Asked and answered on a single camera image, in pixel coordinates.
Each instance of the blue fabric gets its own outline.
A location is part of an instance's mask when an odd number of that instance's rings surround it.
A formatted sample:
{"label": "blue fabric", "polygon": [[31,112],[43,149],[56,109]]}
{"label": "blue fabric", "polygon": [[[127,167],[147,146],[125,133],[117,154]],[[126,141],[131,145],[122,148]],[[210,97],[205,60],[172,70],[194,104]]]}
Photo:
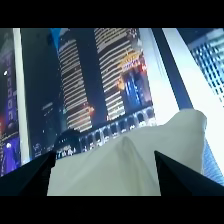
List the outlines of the blue fabric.
{"label": "blue fabric", "polygon": [[210,146],[207,141],[205,141],[202,162],[204,176],[224,186],[224,177],[218,167],[218,164],[215,161],[215,158],[211,152]]}

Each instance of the night sky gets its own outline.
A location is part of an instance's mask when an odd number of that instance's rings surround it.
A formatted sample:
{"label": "night sky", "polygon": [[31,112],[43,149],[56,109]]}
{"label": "night sky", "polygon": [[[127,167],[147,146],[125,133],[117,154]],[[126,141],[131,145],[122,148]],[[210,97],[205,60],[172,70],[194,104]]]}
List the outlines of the night sky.
{"label": "night sky", "polygon": [[[178,28],[184,41],[189,44],[212,28]],[[95,109],[93,125],[106,121],[106,105],[104,101],[99,61],[96,51],[93,28],[72,28],[71,32],[77,40],[87,98]],[[23,45],[23,63],[26,85],[28,125],[35,144],[43,129],[41,108],[52,102],[60,90],[59,62],[48,28],[21,29]]]}

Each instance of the white pole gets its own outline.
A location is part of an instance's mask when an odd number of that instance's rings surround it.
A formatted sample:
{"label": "white pole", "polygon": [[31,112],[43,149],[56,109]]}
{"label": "white pole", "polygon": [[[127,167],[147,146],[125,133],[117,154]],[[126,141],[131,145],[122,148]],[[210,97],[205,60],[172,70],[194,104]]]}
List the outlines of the white pole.
{"label": "white pole", "polygon": [[176,28],[163,28],[166,40],[194,109],[207,117],[206,138],[224,174],[224,110]]}
{"label": "white pole", "polygon": [[139,31],[156,123],[162,125],[179,112],[179,108],[151,28],[140,28]]}
{"label": "white pole", "polygon": [[13,28],[13,36],[14,36],[13,39],[15,49],[21,164],[24,165],[30,161],[30,153],[29,153],[29,141],[28,141],[26,98],[25,98],[25,85],[24,85],[24,72],[23,72],[23,55],[22,55],[20,28]]}

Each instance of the pillow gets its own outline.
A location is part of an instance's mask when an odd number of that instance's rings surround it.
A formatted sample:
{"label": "pillow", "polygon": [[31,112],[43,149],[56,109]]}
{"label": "pillow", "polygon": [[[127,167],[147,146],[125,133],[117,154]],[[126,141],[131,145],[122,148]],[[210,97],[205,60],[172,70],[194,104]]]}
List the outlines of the pillow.
{"label": "pillow", "polygon": [[200,173],[205,127],[201,112],[182,110],[165,125],[135,129],[58,160],[48,195],[160,195],[154,151]]}

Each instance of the white fabric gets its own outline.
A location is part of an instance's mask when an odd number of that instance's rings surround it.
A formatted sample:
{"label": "white fabric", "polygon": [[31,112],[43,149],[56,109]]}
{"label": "white fabric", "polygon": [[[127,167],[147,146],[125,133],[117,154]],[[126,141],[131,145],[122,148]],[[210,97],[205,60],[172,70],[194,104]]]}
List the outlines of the white fabric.
{"label": "white fabric", "polygon": [[168,123],[143,127],[56,162],[50,195],[160,195],[154,151],[201,172],[206,117],[182,110]]}

